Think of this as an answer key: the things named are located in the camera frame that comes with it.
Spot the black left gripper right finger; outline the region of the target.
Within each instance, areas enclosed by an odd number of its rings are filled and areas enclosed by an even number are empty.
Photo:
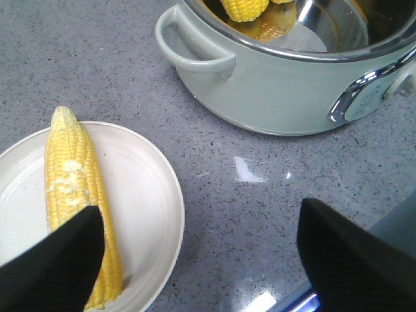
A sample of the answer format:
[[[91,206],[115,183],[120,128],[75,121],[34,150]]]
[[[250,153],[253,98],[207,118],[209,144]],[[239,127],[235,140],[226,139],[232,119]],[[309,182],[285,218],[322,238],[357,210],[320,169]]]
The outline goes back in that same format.
[[[302,200],[297,247],[319,311],[415,310],[415,258],[324,202]]]

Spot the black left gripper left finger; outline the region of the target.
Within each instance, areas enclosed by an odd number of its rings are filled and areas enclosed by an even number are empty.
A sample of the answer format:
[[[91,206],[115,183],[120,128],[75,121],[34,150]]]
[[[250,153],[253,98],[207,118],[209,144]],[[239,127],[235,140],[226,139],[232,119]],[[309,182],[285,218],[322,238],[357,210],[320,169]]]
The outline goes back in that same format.
[[[85,207],[1,267],[1,310],[83,311],[104,251],[101,213]]]

